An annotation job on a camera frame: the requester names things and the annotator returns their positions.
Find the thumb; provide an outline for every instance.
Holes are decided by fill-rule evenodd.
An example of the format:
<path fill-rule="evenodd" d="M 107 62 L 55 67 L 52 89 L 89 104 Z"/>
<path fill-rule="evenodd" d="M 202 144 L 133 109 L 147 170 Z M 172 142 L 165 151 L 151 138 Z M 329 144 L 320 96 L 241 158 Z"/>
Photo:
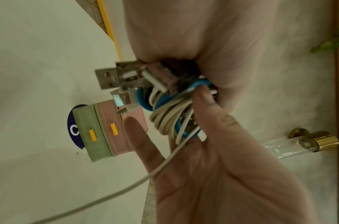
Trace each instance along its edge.
<path fill-rule="evenodd" d="M 283 171 L 278 160 L 215 102 L 207 86 L 197 87 L 192 101 L 196 122 L 207 135 L 208 150 L 217 151 L 232 175 L 253 174 L 254 170 L 268 174 L 274 168 Z"/>

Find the hand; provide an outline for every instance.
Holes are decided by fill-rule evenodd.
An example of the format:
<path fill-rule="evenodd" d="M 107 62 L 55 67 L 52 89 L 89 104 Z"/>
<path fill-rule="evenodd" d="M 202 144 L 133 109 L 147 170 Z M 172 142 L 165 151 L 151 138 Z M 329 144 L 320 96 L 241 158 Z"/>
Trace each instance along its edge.
<path fill-rule="evenodd" d="M 300 182 L 214 102 L 206 86 L 192 99 L 207 139 L 190 140 L 153 179 L 158 224 L 318 223 Z M 124 124 L 151 172 L 163 156 L 135 119 Z M 170 147 L 176 147 L 172 140 Z"/>
<path fill-rule="evenodd" d="M 257 70 L 278 0 L 124 0 L 135 56 L 194 59 L 231 112 Z"/>

